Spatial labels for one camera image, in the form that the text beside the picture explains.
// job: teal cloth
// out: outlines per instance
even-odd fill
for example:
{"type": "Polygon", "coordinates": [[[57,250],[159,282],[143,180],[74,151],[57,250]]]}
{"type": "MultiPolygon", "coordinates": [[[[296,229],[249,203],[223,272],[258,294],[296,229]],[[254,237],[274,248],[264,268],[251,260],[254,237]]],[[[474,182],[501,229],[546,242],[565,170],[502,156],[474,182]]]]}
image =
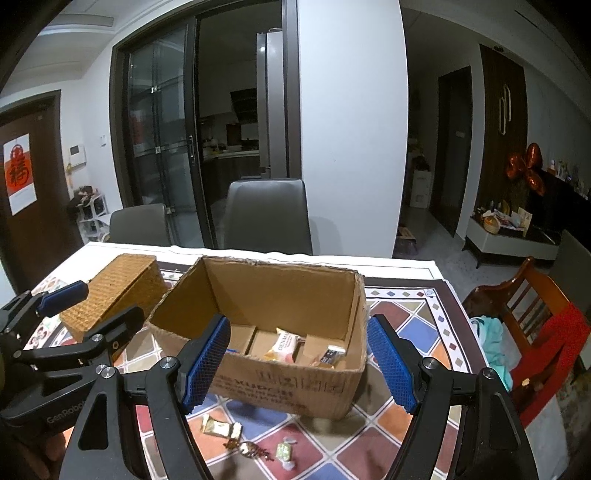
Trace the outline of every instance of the teal cloth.
{"type": "Polygon", "coordinates": [[[505,354],[501,352],[503,340],[501,321],[490,317],[474,317],[470,319],[470,326],[478,338],[488,364],[499,374],[507,391],[510,391],[513,387],[513,379],[505,366],[505,354]]]}

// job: gray chair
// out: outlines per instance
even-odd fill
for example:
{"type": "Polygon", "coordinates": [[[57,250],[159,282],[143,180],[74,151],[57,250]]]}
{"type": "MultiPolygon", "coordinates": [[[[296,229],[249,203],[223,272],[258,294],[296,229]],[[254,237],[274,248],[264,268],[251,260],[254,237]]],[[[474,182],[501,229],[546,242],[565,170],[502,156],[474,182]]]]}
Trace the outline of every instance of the gray chair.
{"type": "Polygon", "coordinates": [[[109,242],[170,247],[173,243],[164,205],[151,203],[113,212],[109,225],[109,242]]]}
{"type": "Polygon", "coordinates": [[[548,276],[587,318],[591,317],[591,253],[566,230],[548,276]]]}
{"type": "Polygon", "coordinates": [[[304,182],[232,182],[224,218],[224,248],[312,255],[304,182]]]}

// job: dining table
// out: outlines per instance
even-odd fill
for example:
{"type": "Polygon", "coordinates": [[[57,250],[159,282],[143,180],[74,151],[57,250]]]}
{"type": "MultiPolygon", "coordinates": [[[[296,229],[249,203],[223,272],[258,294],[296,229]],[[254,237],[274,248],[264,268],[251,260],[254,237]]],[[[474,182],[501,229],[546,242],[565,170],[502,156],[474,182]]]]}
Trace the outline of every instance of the dining table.
{"type": "MultiPolygon", "coordinates": [[[[487,366],[460,300],[433,261],[90,242],[51,272],[33,292],[54,291],[77,280],[88,282],[120,254],[155,256],[169,288],[174,287],[189,267],[204,255],[356,270],[364,276],[370,314],[384,314],[399,336],[412,341],[422,356],[435,357],[456,371],[479,372],[487,366]]],[[[26,348],[50,348],[71,343],[74,340],[58,315],[43,319],[26,348]]],[[[144,326],[127,345],[115,366],[122,373],[142,371],[151,368],[160,357],[161,348],[144,326]]],[[[136,410],[150,474],[154,479],[166,479],[148,407],[136,406],[136,410]]],[[[446,478],[448,474],[460,414],[461,407],[450,407],[433,480],[446,478]]],[[[393,401],[369,346],[367,365],[351,409],[341,420],[269,410],[211,393],[187,416],[196,445],[216,480],[381,479],[394,461],[410,421],[411,416],[393,401]],[[246,458],[235,450],[227,450],[223,445],[227,440],[201,433],[205,414],[218,421],[240,422],[243,439],[271,452],[271,459],[246,458]],[[272,460],[277,444],[284,439],[293,443],[295,465],[291,470],[285,469],[282,462],[272,460]]],[[[64,432],[66,439],[71,432],[71,429],[64,432]]]]}

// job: red balloon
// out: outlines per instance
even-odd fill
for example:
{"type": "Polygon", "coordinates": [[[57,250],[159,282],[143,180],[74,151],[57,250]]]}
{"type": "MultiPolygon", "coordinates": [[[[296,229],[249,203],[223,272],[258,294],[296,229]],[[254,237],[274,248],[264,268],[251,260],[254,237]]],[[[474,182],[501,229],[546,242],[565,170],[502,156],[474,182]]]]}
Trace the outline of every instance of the red balloon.
{"type": "Polygon", "coordinates": [[[544,180],[533,170],[525,171],[525,181],[529,187],[541,197],[546,193],[546,185],[544,180]]]}
{"type": "Polygon", "coordinates": [[[509,180],[515,180],[525,170],[525,162],[520,154],[513,153],[509,155],[507,166],[505,167],[505,175],[507,175],[509,180]]]}
{"type": "Polygon", "coordinates": [[[527,152],[525,153],[525,165],[527,168],[542,166],[542,152],[537,143],[532,143],[527,147],[527,152]]]}

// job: refrigerator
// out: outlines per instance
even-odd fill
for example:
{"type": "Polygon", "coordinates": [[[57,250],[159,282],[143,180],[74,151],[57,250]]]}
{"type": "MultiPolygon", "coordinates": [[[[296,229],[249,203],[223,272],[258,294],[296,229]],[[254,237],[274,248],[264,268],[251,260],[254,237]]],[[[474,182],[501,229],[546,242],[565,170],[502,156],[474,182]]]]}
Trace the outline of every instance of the refrigerator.
{"type": "Polygon", "coordinates": [[[272,29],[256,36],[256,109],[261,177],[287,177],[283,32],[272,29]]]}

